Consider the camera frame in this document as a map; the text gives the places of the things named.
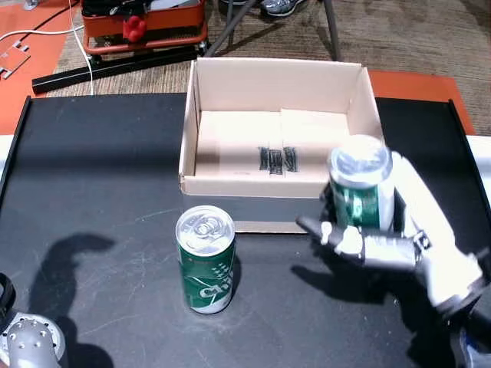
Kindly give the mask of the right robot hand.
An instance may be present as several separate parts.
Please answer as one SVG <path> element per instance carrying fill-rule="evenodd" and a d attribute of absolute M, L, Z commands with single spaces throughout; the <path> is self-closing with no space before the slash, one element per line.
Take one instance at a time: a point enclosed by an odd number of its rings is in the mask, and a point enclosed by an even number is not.
<path fill-rule="evenodd" d="M 392 160 L 395 192 L 403 204 L 401 234 L 306 215 L 295 222 L 359 268 L 416 274 L 439 314 L 457 314 L 480 298 L 487 285 L 484 271 L 474 254 L 458 249 L 450 222 L 412 163 L 398 152 Z"/>

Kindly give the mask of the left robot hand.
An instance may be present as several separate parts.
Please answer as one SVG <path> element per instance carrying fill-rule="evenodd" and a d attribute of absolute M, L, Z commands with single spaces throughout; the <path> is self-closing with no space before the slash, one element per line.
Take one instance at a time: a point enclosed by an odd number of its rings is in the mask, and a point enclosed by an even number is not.
<path fill-rule="evenodd" d="M 15 299 L 11 279 L 1 274 L 1 366 L 67 367 L 60 327 L 47 317 L 14 309 Z"/>

